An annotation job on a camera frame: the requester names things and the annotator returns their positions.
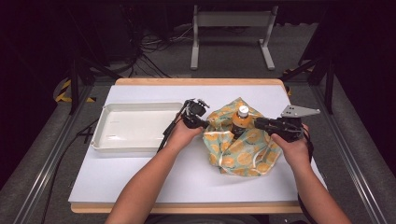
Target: white table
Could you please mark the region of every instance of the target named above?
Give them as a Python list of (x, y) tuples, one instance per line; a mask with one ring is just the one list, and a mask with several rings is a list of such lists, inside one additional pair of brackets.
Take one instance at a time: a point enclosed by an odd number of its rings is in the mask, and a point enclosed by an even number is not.
[[(213, 110), (242, 97), (264, 116), (275, 119), (290, 104), (277, 79), (119, 79), (106, 99), (115, 103), (205, 100)], [(69, 202), (76, 213), (108, 213), (127, 181), (150, 158), (128, 152), (104, 153), (89, 147)], [(315, 160), (312, 167), (324, 184)], [(153, 214), (301, 213), (289, 165), (279, 157), (266, 176), (222, 175), (208, 162), (202, 136), (195, 137), (177, 157), (152, 209)]]

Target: human arm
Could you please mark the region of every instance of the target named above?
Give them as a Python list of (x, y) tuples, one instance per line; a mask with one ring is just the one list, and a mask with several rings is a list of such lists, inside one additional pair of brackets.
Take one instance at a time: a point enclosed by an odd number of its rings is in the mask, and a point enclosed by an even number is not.
[(288, 143), (277, 134), (272, 134), (271, 137), (283, 149), (285, 159), (293, 171), (300, 198), (309, 215), (320, 224), (351, 223), (312, 170), (306, 139)]
[(180, 121), (160, 150), (122, 190), (106, 223), (144, 223), (157, 200), (178, 153), (202, 128), (189, 129)]

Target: wooden table edge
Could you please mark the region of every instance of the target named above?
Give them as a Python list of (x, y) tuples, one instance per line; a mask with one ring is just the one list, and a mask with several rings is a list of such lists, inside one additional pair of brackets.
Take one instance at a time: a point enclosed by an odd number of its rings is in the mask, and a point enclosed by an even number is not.
[[(114, 203), (71, 203), (74, 213), (110, 213)], [(156, 203), (151, 214), (285, 214), (302, 213), (297, 202)]]
[(119, 78), (116, 85), (150, 86), (216, 86), (216, 85), (281, 85), (278, 78)]

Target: bottle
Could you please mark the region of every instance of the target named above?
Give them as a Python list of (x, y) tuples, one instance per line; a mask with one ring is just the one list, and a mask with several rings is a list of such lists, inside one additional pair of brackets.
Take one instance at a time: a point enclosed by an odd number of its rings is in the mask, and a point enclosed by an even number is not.
[(248, 107), (245, 105), (239, 106), (236, 113), (233, 114), (233, 139), (238, 139), (251, 122), (251, 116), (248, 115)]

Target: forearm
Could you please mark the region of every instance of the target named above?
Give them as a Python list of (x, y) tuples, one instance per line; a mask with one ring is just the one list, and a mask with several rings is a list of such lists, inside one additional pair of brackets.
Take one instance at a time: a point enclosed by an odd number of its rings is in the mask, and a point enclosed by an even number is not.
[(309, 164), (293, 169), (293, 173), (304, 206), (317, 223), (350, 223)]
[(122, 190), (106, 223), (144, 223), (178, 152), (165, 147), (137, 172)]

